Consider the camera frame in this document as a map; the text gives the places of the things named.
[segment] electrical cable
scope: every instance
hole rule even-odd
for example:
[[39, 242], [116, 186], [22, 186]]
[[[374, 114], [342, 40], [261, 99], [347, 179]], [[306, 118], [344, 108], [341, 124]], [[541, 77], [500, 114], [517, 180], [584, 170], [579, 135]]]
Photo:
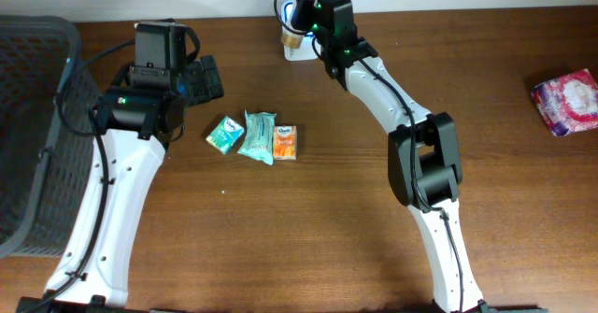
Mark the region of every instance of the electrical cable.
[[112, 52], [121, 50], [125, 47], [133, 46], [134, 44], [135, 44], [134, 39], [126, 41], [116, 47], [112, 47], [110, 49], [104, 50], [104, 51], [96, 54], [91, 59], [84, 62], [76, 70], [73, 67], [70, 74], [68, 75], [66, 80], [63, 82], [63, 85], [58, 88], [58, 94], [54, 97], [54, 105], [56, 106], [56, 110], [58, 111], [58, 118], [60, 119], [62, 125], [68, 132], [70, 132], [73, 135], [77, 135], [77, 136], [84, 136], [84, 137], [93, 136], [93, 132], [82, 132], [82, 131], [76, 130], [73, 126], [71, 126], [68, 123], [68, 121], [64, 117], [63, 102], [64, 102], [64, 96], [66, 95], [66, 91], [67, 91], [66, 86], [71, 83], [71, 80], [75, 77], [75, 75], [77, 75], [82, 69], [86, 68], [90, 64], [97, 62], [98, 60], [100, 60], [101, 58], [103, 58], [106, 55], [109, 55]]
[[453, 238], [452, 231], [450, 230], [449, 215], [446, 211], [442, 210], [440, 219], [442, 219], [445, 222], [445, 227], [447, 228], [448, 234], [448, 241], [452, 246], [453, 252], [455, 252], [455, 260], [457, 261], [457, 268], [459, 269], [459, 287], [461, 290], [461, 297], [459, 299], [459, 313], [463, 313], [463, 294], [465, 292], [465, 288], [463, 285], [463, 269], [461, 268], [461, 259], [459, 258], [459, 253], [457, 252], [457, 245], [455, 244], [455, 239]]
[[285, 23], [282, 18], [280, 17], [280, 14], [278, 13], [278, 0], [274, 0], [274, 14], [277, 16], [277, 20], [280, 24], [282, 24], [283, 27], [285, 27], [289, 32], [293, 33], [293, 34], [297, 34], [299, 36], [306, 36], [309, 32], [301, 32], [301, 31], [297, 31], [292, 29], [291, 27], [289, 27], [287, 25], [287, 23]]
[[180, 133], [178, 133], [177, 137], [170, 140], [171, 143], [181, 139], [183, 135], [185, 135], [185, 117], [187, 116], [187, 110], [183, 110], [183, 124], [180, 125]]
[[321, 57], [321, 54], [316, 49], [316, 37], [315, 36], [314, 36], [314, 38], [311, 39], [311, 48], [314, 50], [314, 53], [316, 53], [316, 56], [318, 56], [320, 61], [324, 61], [324, 59]]
[[102, 141], [102, 136], [100, 135], [99, 126], [97, 124], [97, 120], [93, 115], [93, 111], [90, 109], [89, 111], [89, 120], [90, 124], [92, 125], [93, 136], [95, 137], [95, 141], [97, 142], [98, 151], [100, 152], [100, 158], [102, 161], [102, 194], [100, 196], [100, 205], [97, 210], [97, 216], [95, 218], [95, 224], [93, 225], [92, 236], [90, 237], [90, 242], [87, 245], [87, 249], [85, 250], [85, 254], [79, 263], [77, 270], [73, 272], [68, 272], [69, 279], [63, 284], [60, 288], [58, 288], [55, 292], [50, 294], [49, 296], [42, 299], [36, 306], [33, 308], [29, 308], [27, 310], [22, 311], [21, 313], [33, 313], [36, 312], [38, 309], [46, 306], [52, 300], [56, 299], [59, 295], [64, 293], [68, 290], [77, 279], [84, 278], [83, 271], [85, 270], [85, 266], [92, 257], [93, 250], [95, 249], [95, 244], [97, 243], [97, 238], [100, 234], [100, 228], [102, 226], [102, 220], [104, 219], [104, 213], [106, 210], [107, 204], [107, 196], [108, 196], [108, 186], [110, 185], [110, 180], [108, 177], [108, 158], [106, 154], [106, 148], [104, 147], [104, 142]]
[[185, 29], [185, 33], [187, 33], [187, 35], [189, 36], [189, 39], [191, 40], [191, 42], [193, 43], [193, 46], [195, 47], [195, 50], [192, 51], [189, 55], [187, 55], [187, 63], [192, 63], [197, 58], [197, 55], [199, 55], [199, 49], [201, 47], [201, 42], [199, 41], [199, 37], [197, 37], [197, 34], [193, 31], [193, 29], [191, 27], [187, 27]]
[[127, 75], [129, 75], [129, 69], [131, 66], [135, 66], [135, 62], [129, 62], [123, 64], [121, 69], [114, 75], [114, 79], [110, 82], [111, 87], [120, 87], [123, 82], [127, 82]]

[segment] black bracket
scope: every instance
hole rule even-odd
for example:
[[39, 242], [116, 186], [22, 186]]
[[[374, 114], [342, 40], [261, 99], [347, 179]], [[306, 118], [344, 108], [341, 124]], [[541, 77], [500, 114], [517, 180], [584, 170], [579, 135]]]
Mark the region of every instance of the black bracket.
[[351, 0], [297, 0], [296, 4], [292, 26], [314, 34], [323, 47], [326, 73], [346, 90], [346, 69], [359, 59], [377, 57], [376, 50], [358, 36]]
[[[37, 307], [41, 299], [22, 297], [17, 305], [15, 313], [28, 312]], [[89, 304], [68, 303], [58, 300], [52, 300], [46, 305], [32, 311], [35, 313], [148, 313], [146, 311], [138, 311], [133, 309], [125, 309], [118, 307], [107, 307], [106, 298], [95, 295]]]
[[[430, 206], [446, 199], [455, 201], [463, 170], [454, 121], [446, 112], [430, 115], [416, 130], [418, 143], [434, 147], [422, 156], [416, 153], [416, 177], [423, 197]], [[411, 129], [401, 125], [389, 134], [389, 182], [401, 204], [424, 210], [414, 197], [410, 163]]]
[[[194, 45], [190, 54], [186, 36]], [[216, 59], [204, 56], [197, 61], [199, 50], [199, 38], [190, 27], [171, 21], [138, 24], [135, 61], [121, 67], [96, 102], [100, 132], [135, 131], [139, 139], [155, 136], [168, 149], [175, 130], [184, 126], [186, 107], [224, 95]]]

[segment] plastic basket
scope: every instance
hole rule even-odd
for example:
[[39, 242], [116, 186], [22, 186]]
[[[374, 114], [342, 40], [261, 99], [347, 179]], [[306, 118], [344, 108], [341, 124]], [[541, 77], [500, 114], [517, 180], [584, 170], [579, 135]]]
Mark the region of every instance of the plastic basket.
[[[68, 242], [93, 144], [65, 130], [53, 98], [81, 64], [80, 50], [69, 21], [0, 16], [0, 258], [60, 256]], [[65, 87], [66, 119], [89, 131], [96, 84], [85, 69]]]

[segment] brown wooden surface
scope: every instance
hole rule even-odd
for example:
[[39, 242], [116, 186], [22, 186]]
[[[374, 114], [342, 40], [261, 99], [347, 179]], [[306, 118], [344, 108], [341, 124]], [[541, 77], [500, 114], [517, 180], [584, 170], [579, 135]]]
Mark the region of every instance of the brown wooden surface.
[[[457, 122], [463, 236], [485, 298], [598, 310], [598, 131], [554, 137], [540, 81], [598, 76], [598, 7], [359, 15], [360, 33], [414, 99]], [[387, 180], [387, 138], [319, 62], [284, 60], [274, 19], [183, 21], [214, 54], [221, 100], [187, 114], [150, 188], [129, 273], [130, 308], [330, 312], [425, 304], [432, 278], [411, 214]], [[79, 24], [84, 56], [134, 36]], [[125, 50], [92, 67], [106, 87]], [[224, 115], [277, 112], [299, 160], [273, 167], [204, 140]], [[0, 310], [39, 296], [57, 260], [0, 261]]]

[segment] black cable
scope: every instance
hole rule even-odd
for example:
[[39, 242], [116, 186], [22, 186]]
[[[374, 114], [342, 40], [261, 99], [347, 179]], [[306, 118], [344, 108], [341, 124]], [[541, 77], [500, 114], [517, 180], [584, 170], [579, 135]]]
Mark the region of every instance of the black cable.
[[278, 13], [278, 0], [274, 0], [274, 14], [277, 16], [278, 22], [280, 22], [280, 24], [282, 24], [282, 26], [285, 27], [289, 32], [291, 32], [293, 34], [297, 34], [299, 36], [306, 36], [309, 33], [309, 32], [301, 32], [301, 31], [292, 29], [291, 27], [289, 27], [287, 25], [287, 23], [285, 23], [282, 20], [282, 18], [280, 18], [280, 14]]
[[314, 50], [314, 52], [316, 53], [316, 56], [318, 56], [320, 61], [324, 61], [324, 59], [321, 57], [321, 54], [316, 49], [316, 37], [315, 36], [314, 36], [314, 38], [311, 39], [311, 48]]
[[121, 69], [119, 69], [119, 71], [116, 73], [116, 75], [114, 75], [112, 82], [110, 82], [110, 86], [111, 87], [120, 87], [124, 81], [127, 81], [127, 75], [129, 74], [129, 69], [131, 69], [131, 66], [134, 66], [134, 65], [135, 65], [135, 62], [129, 62], [129, 63], [123, 64], [121, 66]]
[[63, 85], [60, 88], [58, 88], [58, 94], [54, 97], [54, 105], [56, 106], [56, 109], [58, 111], [58, 118], [60, 119], [62, 125], [64, 126], [64, 128], [66, 128], [66, 130], [68, 132], [70, 132], [73, 135], [77, 135], [77, 136], [84, 136], [84, 137], [93, 136], [93, 132], [81, 132], [79, 130], [76, 130], [73, 126], [71, 126], [68, 123], [68, 121], [64, 117], [63, 102], [64, 102], [64, 96], [66, 95], [66, 86], [70, 85], [71, 80], [75, 77], [75, 75], [77, 75], [82, 69], [86, 68], [90, 64], [97, 62], [98, 60], [100, 60], [101, 58], [103, 58], [106, 55], [109, 55], [112, 52], [121, 50], [125, 47], [133, 46], [134, 44], [135, 44], [135, 40], [132, 39], [132, 40], [122, 43], [116, 47], [112, 47], [110, 49], [104, 50], [104, 51], [96, 54], [95, 56], [93, 56], [91, 59], [84, 62], [76, 70], [71, 70], [70, 74], [68, 75], [66, 80], [63, 82]]
[[191, 27], [187, 27], [185, 29], [185, 33], [187, 33], [187, 35], [189, 36], [189, 39], [191, 40], [191, 42], [193, 43], [193, 46], [195, 47], [195, 50], [192, 51], [192, 53], [190, 53], [189, 55], [187, 55], [187, 63], [192, 63], [197, 58], [197, 55], [199, 55], [199, 49], [201, 47], [201, 43], [199, 41], [199, 37], [197, 37], [197, 34], [193, 31], [193, 29]]
[[93, 225], [92, 236], [90, 237], [90, 242], [87, 245], [87, 249], [85, 250], [85, 254], [79, 263], [77, 270], [74, 272], [68, 272], [69, 279], [66, 281], [63, 286], [58, 288], [55, 292], [50, 294], [49, 296], [42, 299], [36, 306], [33, 308], [29, 308], [27, 310], [23, 310], [21, 313], [33, 313], [38, 309], [44, 307], [45, 305], [49, 304], [52, 300], [56, 299], [59, 295], [64, 293], [68, 290], [77, 279], [83, 278], [83, 271], [85, 270], [85, 266], [92, 257], [93, 250], [95, 249], [95, 244], [97, 243], [97, 237], [100, 234], [100, 228], [102, 226], [102, 220], [104, 219], [104, 212], [106, 210], [107, 204], [107, 196], [108, 196], [108, 186], [110, 184], [110, 180], [108, 177], [108, 158], [106, 154], [106, 148], [104, 147], [104, 142], [102, 141], [102, 136], [100, 135], [100, 131], [98, 130], [97, 120], [93, 116], [93, 112], [89, 111], [89, 119], [90, 124], [92, 125], [93, 136], [95, 137], [95, 141], [97, 142], [97, 147], [100, 152], [100, 158], [102, 160], [102, 194], [100, 196], [100, 205], [97, 209], [97, 216], [95, 218], [95, 224]]
[[177, 135], [176, 138], [170, 140], [171, 143], [181, 139], [183, 135], [185, 135], [185, 117], [187, 116], [187, 110], [183, 111], [183, 124], [180, 125], [180, 133]]
[[461, 268], [461, 259], [459, 258], [459, 252], [457, 252], [457, 245], [455, 244], [455, 239], [453, 238], [452, 231], [450, 230], [449, 215], [446, 211], [442, 210], [440, 219], [442, 219], [445, 222], [445, 227], [447, 228], [448, 234], [448, 241], [452, 246], [453, 252], [455, 252], [455, 260], [457, 261], [457, 268], [459, 268], [459, 288], [461, 291], [461, 298], [459, 300], [459, 313], [463, 313], [463, 294], [465, 293], [465, 288], [463, 285], [463, 269]]

